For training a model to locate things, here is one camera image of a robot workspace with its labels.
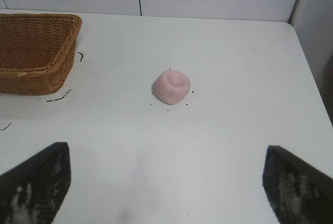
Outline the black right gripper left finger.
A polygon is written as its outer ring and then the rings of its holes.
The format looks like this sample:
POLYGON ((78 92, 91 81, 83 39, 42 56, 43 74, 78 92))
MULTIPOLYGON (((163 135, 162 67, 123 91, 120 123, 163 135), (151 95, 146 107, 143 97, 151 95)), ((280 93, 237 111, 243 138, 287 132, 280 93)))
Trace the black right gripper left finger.
POLYGON ((55 142, 1 175, 1 223, 53 223, 70 185, 69 146, 55 142))

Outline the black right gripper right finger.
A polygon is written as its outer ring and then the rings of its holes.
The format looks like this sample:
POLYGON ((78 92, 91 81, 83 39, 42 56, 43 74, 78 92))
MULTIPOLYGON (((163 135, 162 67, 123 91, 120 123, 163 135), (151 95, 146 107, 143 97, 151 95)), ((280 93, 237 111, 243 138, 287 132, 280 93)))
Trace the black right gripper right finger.
POLYGON ((281 146, 268 146, 262 186, 279 223, 332 223, 332 178, 281 146))

